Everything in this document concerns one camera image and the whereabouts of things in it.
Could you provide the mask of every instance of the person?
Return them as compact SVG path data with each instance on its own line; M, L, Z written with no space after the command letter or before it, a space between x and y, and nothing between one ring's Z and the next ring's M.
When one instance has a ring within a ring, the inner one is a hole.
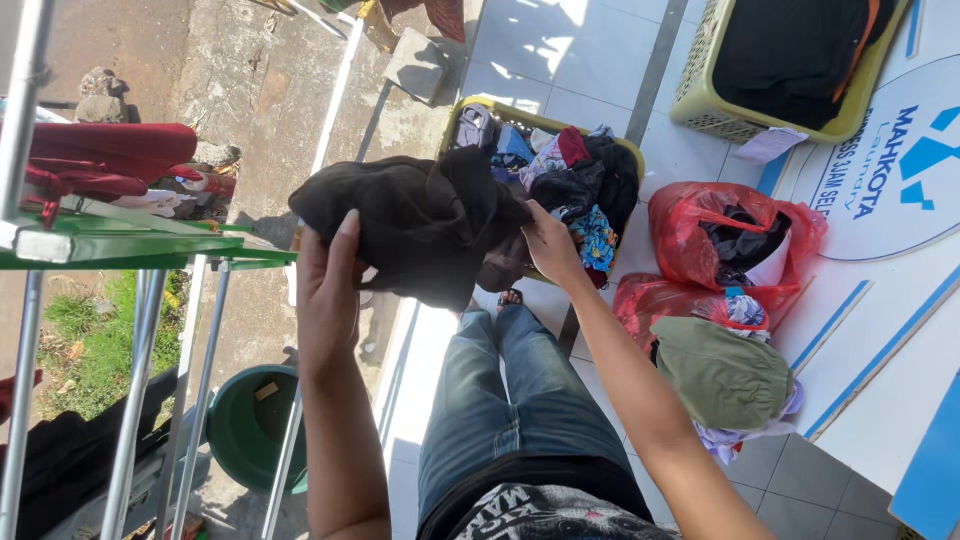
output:
M597 293L566 225L527 204L533 261L570 296L613 408L684 538L774 538ZM307 511L320 538L392 536L383 455L352 354L358 241L352 210L328 249L305 231L298 259ZM450 340L421 448L418 539L669 538L652 525L619 438L556 339L518 295L501 298L495 324L468 308Z

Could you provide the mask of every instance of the hand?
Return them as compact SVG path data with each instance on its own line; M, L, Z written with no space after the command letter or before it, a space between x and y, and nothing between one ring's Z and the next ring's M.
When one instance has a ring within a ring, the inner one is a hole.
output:
M523 226L523 235L527 237L530 256L540 273L567 293L584 283L591 288L564 222L547 213L537 201L526 204L534 222Z
M353 358L357 342L360 283L364 264L356 259L360 214L347 213L340 229L324 245L320 235L303 228L297 257L297 335L300 376L319 375L338 357Z

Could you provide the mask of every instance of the green bucket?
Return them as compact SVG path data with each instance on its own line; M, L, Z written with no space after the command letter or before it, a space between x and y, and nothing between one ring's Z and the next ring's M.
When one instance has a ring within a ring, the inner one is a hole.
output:
M278 390L257 400L253 393L271 382ZM240 485L265 493L273 488L297 382L297 370L290 366L254 366L230 378L213 398L206 414L206 438L217 463ZM283 492L304 491L306 433L300 419Z

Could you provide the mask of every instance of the fingernail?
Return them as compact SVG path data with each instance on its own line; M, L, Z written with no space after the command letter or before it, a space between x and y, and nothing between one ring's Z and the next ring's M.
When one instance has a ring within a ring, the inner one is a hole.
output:
M360 230L360 210L352 209L347 212L344 221L340 224L339 234L353 234Z

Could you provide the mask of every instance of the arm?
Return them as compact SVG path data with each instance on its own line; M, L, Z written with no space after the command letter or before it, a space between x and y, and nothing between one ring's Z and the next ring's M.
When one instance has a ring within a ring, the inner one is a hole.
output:
M383 454L353 359L359 228L352 210L327 250L305 227L297 260L307 514L319 538L386 540L391 529Z
M613 408L684 538L773 539L704 448L673 389L600 298L566 225L536 202L528 205L536 222L523 232L534 263L570 295Z

